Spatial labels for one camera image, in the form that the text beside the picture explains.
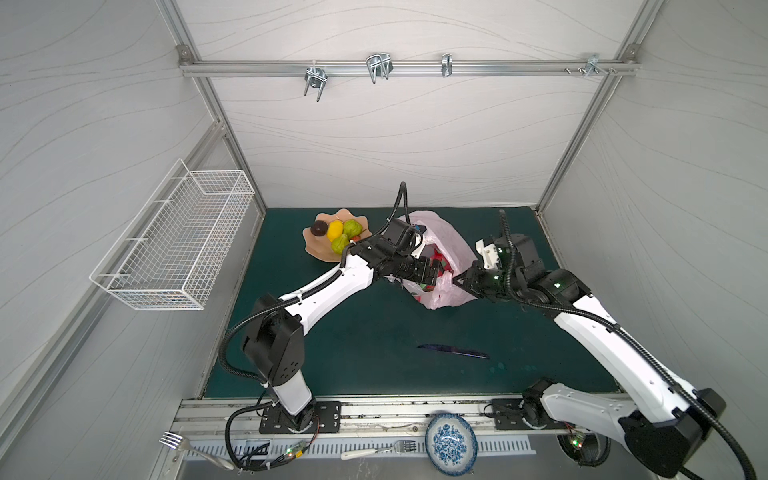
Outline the pink plastic bag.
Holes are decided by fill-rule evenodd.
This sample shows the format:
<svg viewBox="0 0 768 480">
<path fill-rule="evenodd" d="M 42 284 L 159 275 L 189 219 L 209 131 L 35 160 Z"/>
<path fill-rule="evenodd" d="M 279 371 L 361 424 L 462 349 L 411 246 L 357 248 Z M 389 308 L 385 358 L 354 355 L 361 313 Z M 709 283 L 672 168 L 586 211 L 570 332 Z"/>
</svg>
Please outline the pink plastic bag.
<svg viewBox="0 0 768 480">
<path fill-rule="evenodd" d="M 444 271 L 431 289 L 426 289 L 415 281 L 399 280 L 393 276 L 388 276 L 387 280 L 400 284 L 429 310 L 459 307 L 475 300 L 473 295 L 453 283 L 453 278 L 467 271 L 477 259 L 464 238 L 434 211 L 416 211 L 410 213 L 410 219 L 414 224 L 426 227 L 422 250 L 437 254 L 437 259 L 444 260 Z"/>
</svg>

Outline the red dragon fruit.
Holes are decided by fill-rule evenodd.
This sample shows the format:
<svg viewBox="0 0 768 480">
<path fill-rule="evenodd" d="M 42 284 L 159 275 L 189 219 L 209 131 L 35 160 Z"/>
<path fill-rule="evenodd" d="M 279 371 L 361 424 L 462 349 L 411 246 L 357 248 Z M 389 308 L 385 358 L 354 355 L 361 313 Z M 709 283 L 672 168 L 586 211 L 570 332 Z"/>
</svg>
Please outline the red dragon fruit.
<svg viewBox="0 0 768 480">
<path fill-rule="evenodd" d="M 430 260 L 432 261 L 434 266 L 437 266 L 437 277 L 436 278 L 440 278 L 444 274 L 447 274 L 447 273 L 453 273 L 453 268 L 452 268 L 450 262 L 448 261 L 448 259 L 440 251 L 435 250 L 433 252 L 433 254 L 431 255 L 431 257 L 430 257 Z M 436 286 L 436 283 L 433 284 L 433 285 L 428 285 L 428 284 L 424 284 L 424 283 L 421 284 L 422 290 L 424 290 L 426 292 L 433 291 L 435 286 Z"/>
</svg>

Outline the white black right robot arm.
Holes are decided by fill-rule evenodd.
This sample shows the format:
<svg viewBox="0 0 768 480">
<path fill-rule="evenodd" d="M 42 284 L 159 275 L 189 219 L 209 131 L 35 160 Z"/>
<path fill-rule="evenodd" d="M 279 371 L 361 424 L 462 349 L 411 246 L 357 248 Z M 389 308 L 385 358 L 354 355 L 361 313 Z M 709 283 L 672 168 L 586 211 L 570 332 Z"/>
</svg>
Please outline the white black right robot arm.
<svg viewBox="0 0 768 480">
<path fill-rule="evenodd" d="M 542 311 L 617 381 L 627 399 L 610 399 L 543 378 L 523 394 L 526 422 L 581 427 L 624 446 L 658 476 L 673 478 L 713 431 L 725 409 L 712 389 L 698 390 L 640 345 L 572 272 L 548 270 L 521 234 L 477 241 L 479 254 L 454 284 L 476 298 L 515 301 Z"/>
</svg>

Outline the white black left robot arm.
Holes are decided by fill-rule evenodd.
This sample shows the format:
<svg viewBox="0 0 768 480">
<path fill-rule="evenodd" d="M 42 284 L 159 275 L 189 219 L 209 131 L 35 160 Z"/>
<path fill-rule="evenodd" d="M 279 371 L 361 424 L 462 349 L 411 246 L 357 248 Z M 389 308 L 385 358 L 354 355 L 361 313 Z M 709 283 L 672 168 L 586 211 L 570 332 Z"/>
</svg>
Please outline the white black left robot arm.
<svg viewBox="0 0 768 480">
<path fill-rule="evenodd" d="M 392 219 L 380 232 L 342 251 L 331 270 L 282 297 L 263 297 L 245 328 L 245 357 L 274 404 L 301 429 L 314 413 L 315 397 L 302 373 L 304 337 L 326 314 L 382 277 L 434 285 L 441 264 L 421 254 L 424 225 Z"/>
</svg>

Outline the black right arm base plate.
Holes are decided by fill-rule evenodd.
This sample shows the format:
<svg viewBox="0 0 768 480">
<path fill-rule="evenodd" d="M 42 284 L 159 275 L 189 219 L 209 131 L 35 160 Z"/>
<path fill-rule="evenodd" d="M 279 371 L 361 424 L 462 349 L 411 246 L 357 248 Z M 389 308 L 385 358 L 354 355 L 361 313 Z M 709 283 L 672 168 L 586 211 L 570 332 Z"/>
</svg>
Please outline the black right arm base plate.
<svg viewBox="0 0 768 480">
<path fill-rule="evenodd" d="M 494 428 L 500 431 L 535 430 L 564 431 L 569 428 L 553 420 L 538 401 L 524 398 L 492 399 L 482 411 L 492 420 Z"/>
</svg>

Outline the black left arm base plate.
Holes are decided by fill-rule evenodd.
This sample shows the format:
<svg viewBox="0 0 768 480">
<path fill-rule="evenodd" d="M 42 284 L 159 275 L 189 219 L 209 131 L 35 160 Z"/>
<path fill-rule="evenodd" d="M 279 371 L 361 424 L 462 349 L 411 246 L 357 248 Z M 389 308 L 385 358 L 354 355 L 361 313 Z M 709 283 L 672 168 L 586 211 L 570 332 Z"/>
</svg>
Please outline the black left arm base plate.
<svg viewBox="0 0 768 480">
<path fill-rule="evenodd" d="M 261 434 L 338 433 L 342 404 L 339 401 L 311 401 L 297 415 L 281 405 L 267 407 L 259 425 Z"/>
</svg>

